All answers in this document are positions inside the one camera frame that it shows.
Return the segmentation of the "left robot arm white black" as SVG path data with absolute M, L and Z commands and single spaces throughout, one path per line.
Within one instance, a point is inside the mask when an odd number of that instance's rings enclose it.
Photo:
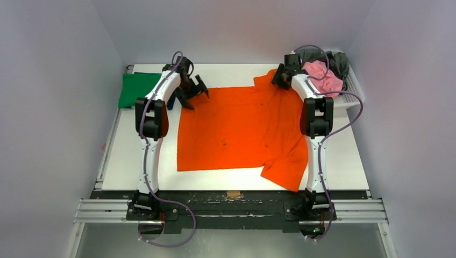
M 162 68 L 161 77 L 156 86 L 146 96 L 137 98 L 134 106 L 135 128 L 141 138 L 143 160 L 142 173 L 129 209 L 148 220 L 157 218 L 161 204 L 167 203 L 188 207 L 173 200 L 158 196 L 159 157 L 163 139 L 169 131 L 167 103 L 176 98 L 185 109 L 193 110 L 190 99 L 209 91 L 199 75 L 191 77 L 194 64 L 185 56 L 173 58 L 170 64 Z

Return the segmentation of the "orange t shirt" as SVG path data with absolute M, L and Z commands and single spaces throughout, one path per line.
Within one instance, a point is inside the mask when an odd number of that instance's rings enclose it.
M 272 83 L 275 70 L 250 87 L 211 88 L 182 109 L 177 170 L 262 168 L 261 176 L 298 191 L 308 165 L 300 131 L 303 102 Z

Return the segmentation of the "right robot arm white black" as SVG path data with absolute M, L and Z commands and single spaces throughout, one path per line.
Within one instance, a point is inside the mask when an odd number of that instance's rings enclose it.
M 331 207 L 326 186 L 326 137 L 333 129 L 334 100 L 312 83 L 311 76 L 302 69 L 298 54 L 284 56 L 272 83 L 282 89 L 295 90 L 303 101 L 300 131 L 308 148 L 308 179 L 302 212 L 307 218 L 314 219 Z

